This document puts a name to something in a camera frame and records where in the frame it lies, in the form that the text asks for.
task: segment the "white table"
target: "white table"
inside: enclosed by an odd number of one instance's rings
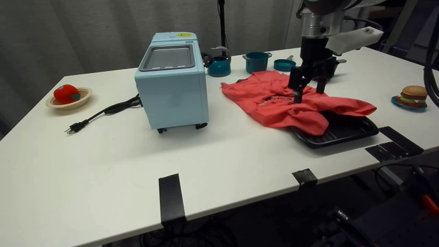
[[[299,49],[273,52],[270,64],[291,53],[299,57]],[[405,85],[423,85],[420,66],[367,48],[345,57],[327,93],[368,100],[378,105],[371,115],[378,126],[393,126],[427,151],[439,146],[432,101],[424,114],[390,103]],[[324,182],[379,163],[365,146],[390,141],[383,134],[314,151],[249,118],[220,89],[222,81],[249,76],[244,66],[236,56],[229,76],[207,76],[206,129],[165,134],[151,130],[137,108],[67,135],[70,123],[137,90],[135,68],[65,76],[59,85],[94,90],[89,104],[55,114],[46,105],[51,90],[0,142],[0,245],[94,245],[161,227],[158,178],[176,173],[192,219],[295,190],[292,173],[302,168]]]

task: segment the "red towel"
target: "red towel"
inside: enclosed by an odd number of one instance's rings
[[[312,86],[303,90],[302,103],[294,103],[288,87],[288,75],[277,71],[258,71],[236,83],[221,83],[222,93],[240,105],[251,118],[264,126],[295,126],[303,131],[321,135],[328,120],[320,112],[332,111],[340,115],[365,116],[376,107],[356,98],[320,94]]]

